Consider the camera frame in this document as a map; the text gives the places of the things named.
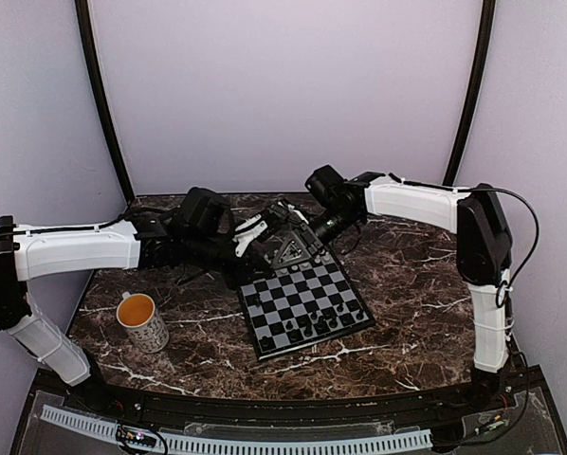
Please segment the black grey chess board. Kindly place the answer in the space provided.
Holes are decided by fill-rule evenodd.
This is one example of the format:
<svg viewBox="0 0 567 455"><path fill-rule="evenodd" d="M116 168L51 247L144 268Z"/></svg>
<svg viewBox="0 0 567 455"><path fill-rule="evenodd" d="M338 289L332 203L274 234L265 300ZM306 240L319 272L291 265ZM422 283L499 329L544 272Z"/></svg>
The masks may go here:
<svg viewBox="0 0 567 455"><path fill-rule="evenodd" d="M259 361L346 337L375 325L375 317L331 250L310 262L280 269L270 279L237 288L249 338ZM359 309L364 320L356 321ZM344 326L340 317L350 314L354 323ZM303 323L312 323L311 337L303 335ZM264 349L263 336L271 338Z"/></svg>

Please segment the black piece edge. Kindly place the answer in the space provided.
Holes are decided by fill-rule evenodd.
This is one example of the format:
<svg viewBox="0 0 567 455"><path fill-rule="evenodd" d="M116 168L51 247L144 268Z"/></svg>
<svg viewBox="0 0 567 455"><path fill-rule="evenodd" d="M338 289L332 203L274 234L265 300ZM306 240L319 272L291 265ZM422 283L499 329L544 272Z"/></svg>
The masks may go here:
<svg viewBox="0 0 567 455"><path fill-rule="evenodd" d="M262 346L264 349L267 349L268 346L269 346L270 340L271 340L271 338L268 337L268 336L263 336L263 337L261 337L261 339L260 339L260 344L261 344L261 346Z"/></svg>

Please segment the black knight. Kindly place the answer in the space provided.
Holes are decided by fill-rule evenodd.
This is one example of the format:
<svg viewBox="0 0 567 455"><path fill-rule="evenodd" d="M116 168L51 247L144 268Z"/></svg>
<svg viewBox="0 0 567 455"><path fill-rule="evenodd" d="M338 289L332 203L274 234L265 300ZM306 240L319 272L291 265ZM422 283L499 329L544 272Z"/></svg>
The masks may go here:
<svg viewBox="0 0 567 455"><path fill-rule="evenodd" d="M354 323L354 319L350 314L342 315L340 319L344 326L348 326Z"/></svg>

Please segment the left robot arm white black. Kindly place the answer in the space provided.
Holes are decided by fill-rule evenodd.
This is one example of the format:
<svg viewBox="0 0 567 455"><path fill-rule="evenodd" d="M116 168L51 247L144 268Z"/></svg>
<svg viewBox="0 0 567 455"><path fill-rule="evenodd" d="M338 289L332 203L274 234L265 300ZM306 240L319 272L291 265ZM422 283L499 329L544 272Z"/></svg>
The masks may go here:
<svg viewBox="0 0 567 455"><path fill-rule="evenodd" d="M94 413L114 405L92 355L41 309L30 289L46 277L94 270L143 270L192 264L233 283L272 268L254 245L274 225L266 211L235 217L229 200L193 188L173 209L129 207L94 224L33 226L0 217L0 332L7 333L59 376Z"/></svg>

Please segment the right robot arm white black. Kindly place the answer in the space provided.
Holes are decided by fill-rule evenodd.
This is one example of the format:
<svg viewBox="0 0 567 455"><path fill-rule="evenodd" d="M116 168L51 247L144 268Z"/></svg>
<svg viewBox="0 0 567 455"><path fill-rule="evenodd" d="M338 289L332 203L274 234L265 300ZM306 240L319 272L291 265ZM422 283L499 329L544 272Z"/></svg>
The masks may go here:
<svg viewBox="0 0 567 455"><path fill-rule="evenodd" d="M456 242L456 269L470 293L475 332L473 363L498 373L510 357L511 292L520 269L512 264L513 237L500 188L482 183L450 187L411 181L393 173L365 172L352 179L332 166L316 169L305 187L322 206L304 220L289 206L291 232L271 260L276 269L310 261L347 228L370 216L388 216L444 229Z"/></svg>

